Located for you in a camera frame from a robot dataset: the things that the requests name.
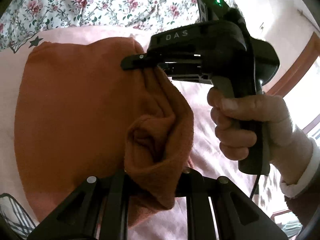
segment orange fabric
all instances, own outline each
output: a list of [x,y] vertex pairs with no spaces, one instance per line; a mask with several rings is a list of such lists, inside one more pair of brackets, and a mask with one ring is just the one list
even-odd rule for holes
[[88,176],[125,168],[151,194],[131,199],[129,225],[173,207],[193,140],[193,113],[159,68],[123,71],[132,38],[44,42],[29,55],[14,143],[30,206],[43,220]]

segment round rivet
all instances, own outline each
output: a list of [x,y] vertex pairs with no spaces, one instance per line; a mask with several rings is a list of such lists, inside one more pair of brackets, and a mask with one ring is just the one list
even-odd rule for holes
[[188,174],[188,173],[190,173],[190,168],[189,167],[184,167],[182,172]]
[[97,178],[95,176],[90,176],[87,178],[87,182],[88,183],[95,183],[97,180]]
[[229,182],[229,179],[225,176],[221,176],[218,178],[218,181],[221,183],[221,184],[227,184]]

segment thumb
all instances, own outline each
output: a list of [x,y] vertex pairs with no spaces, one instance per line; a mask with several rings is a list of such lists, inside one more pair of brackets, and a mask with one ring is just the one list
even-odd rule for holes
[[288,108],[279,96],[255,95],[244,98],[222,98],[220,110],[228,117],[242,121],[281,122],[289,117]]

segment star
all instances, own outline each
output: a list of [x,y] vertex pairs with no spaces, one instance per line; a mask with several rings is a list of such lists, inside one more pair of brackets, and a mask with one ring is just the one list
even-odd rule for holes
[[29,48],[31,48],[32,46],[38,46],[41,40],[43,39],[39,39],[39,36],[37,36],[33,41],[30,41],[31,45],[29,46]]

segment wrist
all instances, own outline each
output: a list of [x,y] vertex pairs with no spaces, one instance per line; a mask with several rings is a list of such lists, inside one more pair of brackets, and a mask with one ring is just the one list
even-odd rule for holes
[[297,128],[287,146],[271,146],[275,158],[272,164],[279,170],[283,180],[296,184],[310,163],[313,146],[309,138]]

